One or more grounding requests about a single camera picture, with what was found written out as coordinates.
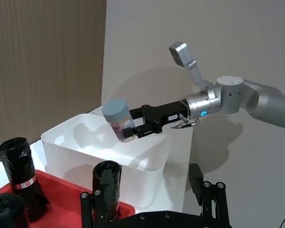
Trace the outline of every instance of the blue indicator light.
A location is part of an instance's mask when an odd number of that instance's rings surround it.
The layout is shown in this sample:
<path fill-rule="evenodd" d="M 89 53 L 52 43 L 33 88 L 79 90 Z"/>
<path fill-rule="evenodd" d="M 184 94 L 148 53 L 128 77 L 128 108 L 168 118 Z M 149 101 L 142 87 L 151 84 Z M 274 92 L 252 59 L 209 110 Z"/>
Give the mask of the blue indicator light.
<path fill-rule="evenodd" d="M 206 111 L 202 111 L 202 112 L 200 113 L 200 116 L 205 116 L 205 115 L 207 115 L 207 112 L 206 112 Z"/>

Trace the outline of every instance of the white wall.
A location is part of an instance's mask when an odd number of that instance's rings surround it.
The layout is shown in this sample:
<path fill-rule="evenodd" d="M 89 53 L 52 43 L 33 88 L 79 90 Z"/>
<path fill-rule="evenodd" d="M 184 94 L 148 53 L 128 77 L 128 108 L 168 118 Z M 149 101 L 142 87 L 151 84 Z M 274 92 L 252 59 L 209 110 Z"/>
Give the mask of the white wall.
<path fill-rule="evenodd" d="M 187 42 L 203 77 L 237 75 L 285 94 L 285 0 L 107 0 L 102 103 L 131 108 L 196 92 L 168 47 Z M 192 139 L 205 178 L 227 184 L 233 227 L 278 227 L 285 216 L 285 129 L 210 116 Z M 188 189 L 184 212 L 199 208 Z"/>

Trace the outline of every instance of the black garbage bag roll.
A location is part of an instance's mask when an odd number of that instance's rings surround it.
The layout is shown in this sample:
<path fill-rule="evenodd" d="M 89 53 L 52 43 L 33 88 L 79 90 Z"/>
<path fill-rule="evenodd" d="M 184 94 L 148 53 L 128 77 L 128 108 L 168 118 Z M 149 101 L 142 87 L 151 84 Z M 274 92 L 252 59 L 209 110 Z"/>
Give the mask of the black garbage bag roll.
<path fill-rule="evenodd" d="M 100 180 L 104 170 L 111 169 L 113 175 L 113 194 L 111 199 L 111 205 L 109 212 L 106 214 L 108 221 L 113 221 L 119 219 L 120 217 L 120 208 L 119 208 L 119 188 L 120 188 L 120 178 L 122 168 L 121 166 L 114 161 L 103 161 L 95 166 L 93 169 L 93 192 L 100 189 Z M 96 221 L 96 211 L 93 210 L 94 222 Z"/>
<path fill-rule="evenodd" d="M 29 228 L 24 199 L 16 194 L 0 194 L 0 228 Z"/>
<path fill-rule="evenodd" d="M 26 138 L 13 138 L 0 145 L 0 157 L 14 193 L 23 197 L 28 219 L 35 221 L 46 212 L 49 201 L 36 176 Z"/>

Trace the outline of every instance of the white plastic bin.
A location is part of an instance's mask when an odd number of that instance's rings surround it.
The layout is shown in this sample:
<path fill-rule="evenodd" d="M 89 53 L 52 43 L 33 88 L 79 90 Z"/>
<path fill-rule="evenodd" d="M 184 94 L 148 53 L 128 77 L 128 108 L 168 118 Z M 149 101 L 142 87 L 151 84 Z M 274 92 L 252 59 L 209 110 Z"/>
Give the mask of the white plastic bin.
<path fill-rule="evenodd" d="M 117 140 L 103 117 L 80 114 L 41 136 L 49 172 L 92 189 L 92 170 L 112 160 L 122 165 L 120 200 L 145 208 L 154 200 L 169 154 L 168 134 Z"/>

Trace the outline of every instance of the gray jar lid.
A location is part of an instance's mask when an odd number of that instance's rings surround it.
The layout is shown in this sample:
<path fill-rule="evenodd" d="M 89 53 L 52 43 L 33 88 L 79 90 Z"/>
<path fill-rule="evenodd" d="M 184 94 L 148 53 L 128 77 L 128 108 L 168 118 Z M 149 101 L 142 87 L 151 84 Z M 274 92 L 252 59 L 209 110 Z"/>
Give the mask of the gray jar lid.
<path fill-rule="evenodd" d="M 105 104 L 102 113 L 107 122 L 119 122 L 126 118 L 130 112 L 125 99 L 114 99 Z"/>

